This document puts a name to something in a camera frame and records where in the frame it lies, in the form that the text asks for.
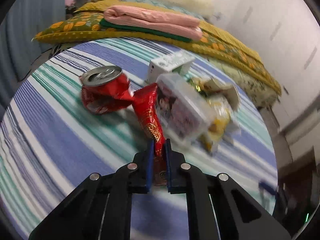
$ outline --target pull tab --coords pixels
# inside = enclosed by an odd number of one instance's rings
[[[114,69],[107,69],[106,71],[104,71],[102,73],[99,73],[96,76],[94,76],[92,78],[92,81],[97,81],[97,80],[100,80],[100,79],[104,79],[107,76],[111,75],[114,71],[115,71]]]

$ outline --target clear plastic box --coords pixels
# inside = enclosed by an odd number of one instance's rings
[[[165,134],[179,144],[189,144],[207,131],[215,119],[211,107],[177,73],[157,78],[156,113]]]

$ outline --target green folded cloth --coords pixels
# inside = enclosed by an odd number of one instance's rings
[[[100,25],[102,25],[104,27],[115,28],[115,29],[129,30],[129,31],[135,31],[135,32],[142,32],[142,33],[150,33],[150,34],[163,36],[163,37],[170,38],[170,39],[177,40],[177,41],[183,41],[183,42],[190,42],[191,41],[191,39],[189,39],[189,38],[185,38],[185,37],[170,34],[170,33],[164,33],[161,31],[156,31],[156,30],[151,30],[151,29],[141,28],[141,27],[113,24],[113,23],[107,22],[105,19],[102,19],[100,21]]]

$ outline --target pink folded towel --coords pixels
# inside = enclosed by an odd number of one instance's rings
[[[76,0],[64,0],[64,5],[66,7],[71,7],[76,4]]]
[[[143,8],[113,5],[103,13],[104,19],[118,25],[142,27],[199,41],[200,20],[189,15],[158,12]]]

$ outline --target snack wrapper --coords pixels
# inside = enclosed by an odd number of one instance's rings
[[[156,185],[165,185],[164,174],[166,163],[163,158],[163,145],[165,138],[159,119],[156,115],[155,103],[157,98],[157,84],[153,83],[147,87],[135,91],[134,102],[132,104],[134,112],[145,132],[145,134],[155,140],[154,175]]]
[[[205,149],[214,152],[218,149],[218,143],[226,131],[240,130],[233,112],[239,106],[237,89],[232,84],[223,85],[215,79],[204,81],[199,78],[191,78],[189,83],[207,100],[212,111],[215,112],[216,118],[208,131],[199,137]]]

